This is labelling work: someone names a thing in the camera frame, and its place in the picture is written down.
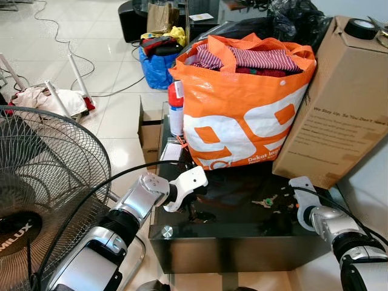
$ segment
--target tape roll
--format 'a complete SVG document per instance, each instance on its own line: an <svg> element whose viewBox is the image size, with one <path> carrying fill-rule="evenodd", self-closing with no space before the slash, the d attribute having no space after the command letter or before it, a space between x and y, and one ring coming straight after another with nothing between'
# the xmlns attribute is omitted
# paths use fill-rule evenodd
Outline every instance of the tape roll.
<svg viewBox="0 0 388 291"><path fill-rule="evenodd" d="M360 39L373 39L376 36L377 28L370 21L358 18L351 18L345 26L348 35Z"/></svg>

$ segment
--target blue bag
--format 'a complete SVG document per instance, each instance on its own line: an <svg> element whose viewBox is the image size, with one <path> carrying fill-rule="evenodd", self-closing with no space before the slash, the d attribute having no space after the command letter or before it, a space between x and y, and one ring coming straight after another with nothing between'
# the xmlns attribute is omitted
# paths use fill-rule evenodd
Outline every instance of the blue bag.
<svg viewBox="0 0 388 291"><path fill-rule="evenodd" d="M172 67L178 53L168 56L146 56L143 49L139 49L141 67L148 85L153 89L167 89L172 83L169 68Z"/></svg>

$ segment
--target fan grille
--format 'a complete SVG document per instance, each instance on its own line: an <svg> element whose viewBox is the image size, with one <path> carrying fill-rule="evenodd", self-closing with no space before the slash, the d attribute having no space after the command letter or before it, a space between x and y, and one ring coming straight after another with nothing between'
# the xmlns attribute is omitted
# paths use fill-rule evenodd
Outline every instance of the fan grille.
<svg viewBox="0 0 388 291"><path fill-rule="evenodd" d="M110 177L110 163L95 136L71 119L21 107L0 107L0 112L0 219L21 211L41 217L42 229L30 244L36 272L69 214ZM97 191L72 218L43 279L106 212L109 190L107 185ZM27 270L26 246L6 256L0 252L2 290L28 290Z"/></svg>

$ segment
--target spray can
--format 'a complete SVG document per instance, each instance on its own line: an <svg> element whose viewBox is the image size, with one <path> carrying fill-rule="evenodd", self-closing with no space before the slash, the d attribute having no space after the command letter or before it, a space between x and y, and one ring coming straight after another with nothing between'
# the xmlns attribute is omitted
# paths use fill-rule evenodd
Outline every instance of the spray can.
<svg viewBox="0 0 388 291"><path fill-rule="evenodd" d="M173 136L183 135L183 86L181 81L169 85L170 131Z"/></svg>

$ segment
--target fan logo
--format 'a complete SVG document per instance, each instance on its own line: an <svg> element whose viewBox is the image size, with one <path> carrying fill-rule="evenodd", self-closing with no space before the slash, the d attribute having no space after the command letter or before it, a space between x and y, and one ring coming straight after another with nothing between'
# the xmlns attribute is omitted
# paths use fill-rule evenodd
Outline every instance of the fan logo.
<svg viewBox="0 0 388 291"><path fill-rule="evenodd" d="M28 223L25 224L17 233L13 235L13 238L7 239L0 246L0 252L5 250L7 247L12 245L15 241L17 241L20 237L22 237L32 226Z"/></svg>

